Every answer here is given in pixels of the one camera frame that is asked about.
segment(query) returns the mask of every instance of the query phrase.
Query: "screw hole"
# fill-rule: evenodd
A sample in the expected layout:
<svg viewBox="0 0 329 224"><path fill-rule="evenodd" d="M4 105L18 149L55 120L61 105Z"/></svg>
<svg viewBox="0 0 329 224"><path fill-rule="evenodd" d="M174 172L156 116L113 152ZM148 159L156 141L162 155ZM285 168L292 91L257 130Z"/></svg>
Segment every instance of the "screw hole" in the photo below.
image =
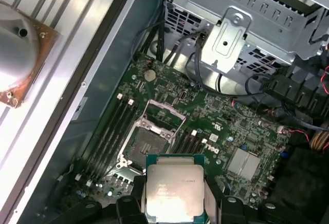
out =
<svg viewBox="0 0 329 224"><path fill-rule="evenodd" d="M26 30L26 29L21 29L21 30L19 31L19 35L20 35L20 37L22 37L22 38L26 37L26 36L27 36L27 30Z"/></svg>

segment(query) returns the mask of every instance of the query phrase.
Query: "wire bundle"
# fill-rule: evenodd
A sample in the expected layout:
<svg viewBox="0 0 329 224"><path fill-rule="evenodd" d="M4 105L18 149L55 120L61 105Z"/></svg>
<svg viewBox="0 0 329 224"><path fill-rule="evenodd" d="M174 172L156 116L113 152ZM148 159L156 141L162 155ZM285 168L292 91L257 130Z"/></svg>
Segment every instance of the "wire bundle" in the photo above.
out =
<svg viewBox="0 0 329 224"><path fill-rule="evenodd" d="M310 147L315 151L324 151L329 146L329 133L318 131L311 139Z"/></svg>
<svg viewBox="0 0 329 224"><path fill-rule="evenodd" d="M329 95L329 91L328 91L327 87L323 83L323 81L325 79L325 76L327 75L328 70L329 70L329 66L326 66L326 68L324 69L324 73L323 73L323 75L320 78L320 82L322 84L322 88L324 89L325 93Z"/></svg>

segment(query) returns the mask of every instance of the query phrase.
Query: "red wire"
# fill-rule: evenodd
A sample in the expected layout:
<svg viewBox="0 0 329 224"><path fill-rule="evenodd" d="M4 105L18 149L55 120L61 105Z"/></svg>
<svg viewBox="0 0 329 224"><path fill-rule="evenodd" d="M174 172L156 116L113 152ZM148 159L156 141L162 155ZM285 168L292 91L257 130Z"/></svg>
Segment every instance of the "red wire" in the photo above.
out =
<svg viewBox="0 0 329 224"><path fill-rule="evenodd" d="M327 95L329 95L329 91L327 90L327 88L326 88L325 85L323 84L323 81L324 81L324 78L325 78L325 76L326 76L328 70L329 70L329 66L326 66L326 68L324 69L324 73L323 73L322 77L320 78L320 82L321 82L321 84L322 84L322 88L323 88L324 91L327 93Z"/></svg>
<svg viewBox="0 0 329 224"><path fill-rule="evenodd" d="M306 137L306 139L307 139L307 141L309 142L308 134L306 132L304 132L303 130L291 130L291 129L289 129L289 132L290 133L301 133L301 134L304 134L305 137Z"/></svg>
<svg viewBox="0 0 329 224"><path fill-rule="evenodd" d="M328 148L328 146L329 146L329 143L327 143L327 144L325 145L325 147L323 147L322 151L324 152L325 149Z"/></svg>

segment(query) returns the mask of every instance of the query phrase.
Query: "green circuit board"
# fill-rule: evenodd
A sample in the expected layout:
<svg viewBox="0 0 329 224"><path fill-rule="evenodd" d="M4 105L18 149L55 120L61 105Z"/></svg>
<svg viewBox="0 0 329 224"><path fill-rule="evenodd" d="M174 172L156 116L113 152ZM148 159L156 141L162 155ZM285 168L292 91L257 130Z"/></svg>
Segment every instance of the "green circuit board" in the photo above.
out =
<svg viewBox="0 0 329 224"><path fill-rule="evenodd" d="M231 195L239 197L251 206L256 206L264 197L266 198L260 192L268 184L270 173L289 137L279 135L275 125L264 125L264 120L242 116L232 108L231 99L200 90L181 72L146 55L140 55L124 74L83 155L84 161L88 160L92 148L101 139L108 119L113 116L114 110L118 109L118 95L138 104L134 115L128 118L130 120L137 120L142 116L149 100L175 109L186 117L177 131L175 143L187 129L197 131L203 140L203 147L199 153L205 155L206 174L214 175L220 185L226 185L231 190ZM237 108L246 116L255 115L254 111L246 106L239 104ZM168 129L178 129L182 122L171 113L158 108L149 108L146 113L149 120L160 122ZM125 151L133 149L134 145L131 143L125 147ZM250 157L256 168L240 169L242 173L239 175L239 156ZM113 165L115 161L114 154L110 164ZM127 169L114 169L114 173L115 177L121 177L121 181L126 179L127 183L136 175L129 170L127 172ZM110 187L113 187L113 183L103 187L104 195Z"/></svg>

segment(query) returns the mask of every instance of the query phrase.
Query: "metal bracket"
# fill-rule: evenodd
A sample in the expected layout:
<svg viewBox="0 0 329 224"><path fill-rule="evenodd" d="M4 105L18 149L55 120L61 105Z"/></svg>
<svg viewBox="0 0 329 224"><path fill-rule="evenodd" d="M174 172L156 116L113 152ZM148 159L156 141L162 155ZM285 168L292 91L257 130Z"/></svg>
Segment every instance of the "metal bracket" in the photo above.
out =
<svg viewBox="0 0 329 224"><path fill-rule="evenodd" d="M220 26L210 32L202 49L201 62L219 72L231 70L245 45L244 34L251 18L242 12L229 8Z"/></svg>

